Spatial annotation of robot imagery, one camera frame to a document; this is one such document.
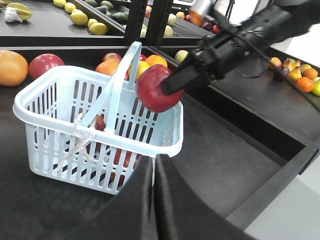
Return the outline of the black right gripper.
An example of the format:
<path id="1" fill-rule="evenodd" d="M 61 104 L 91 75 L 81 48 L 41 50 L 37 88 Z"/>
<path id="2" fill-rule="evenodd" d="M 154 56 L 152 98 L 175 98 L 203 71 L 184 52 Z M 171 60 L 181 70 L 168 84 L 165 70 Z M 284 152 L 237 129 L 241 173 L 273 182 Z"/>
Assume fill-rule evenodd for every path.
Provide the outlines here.
<path id="1" fill-rule="evenodd" d="M 204 37 L 173 73 L 161 83 L 165 95 L 191 90 L 219 81 L 250 54 L 250 45 L 236 34 L 220 33 Z"/>

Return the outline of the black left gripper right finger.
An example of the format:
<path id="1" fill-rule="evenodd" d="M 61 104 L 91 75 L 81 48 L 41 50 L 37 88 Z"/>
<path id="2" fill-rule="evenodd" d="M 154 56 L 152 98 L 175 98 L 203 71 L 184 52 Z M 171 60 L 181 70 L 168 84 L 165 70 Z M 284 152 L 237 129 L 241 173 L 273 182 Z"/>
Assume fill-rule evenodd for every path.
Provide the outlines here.
<path id="1" fill-rule="evenodd" d="M 155 161 L 154 208 L 161 240 L 251 240 L 207 206 L 166 154 Z"/>

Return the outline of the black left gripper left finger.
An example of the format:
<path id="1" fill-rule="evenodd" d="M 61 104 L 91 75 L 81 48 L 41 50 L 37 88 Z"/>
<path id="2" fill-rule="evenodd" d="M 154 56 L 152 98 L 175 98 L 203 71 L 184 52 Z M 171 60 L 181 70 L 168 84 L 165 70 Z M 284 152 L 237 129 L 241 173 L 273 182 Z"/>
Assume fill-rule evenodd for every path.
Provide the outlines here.
<path id="1" fill-rule="evenodd" d="M 72 233 L 73 240 L 146 240 L 152 203 L 153 160 L 142 156 L 136 169 L 93 220 Z"/>

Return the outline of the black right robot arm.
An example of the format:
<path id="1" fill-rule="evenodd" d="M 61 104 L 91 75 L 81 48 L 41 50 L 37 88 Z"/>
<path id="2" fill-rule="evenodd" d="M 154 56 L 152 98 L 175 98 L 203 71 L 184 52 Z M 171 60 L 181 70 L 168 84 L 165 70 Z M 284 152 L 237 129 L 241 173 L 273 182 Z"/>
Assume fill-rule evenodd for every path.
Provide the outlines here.
<path id="1" fill-rule="evenodd" d="M 206 16 L 220 28 L 204 36 L 180 66 L 161 83 L 165 95 L 214 80 L 260 54 L 274 43 L 303 35 L 320 22 L 318 0 L 275 0 L 239 25 L 215 10 Z"/>

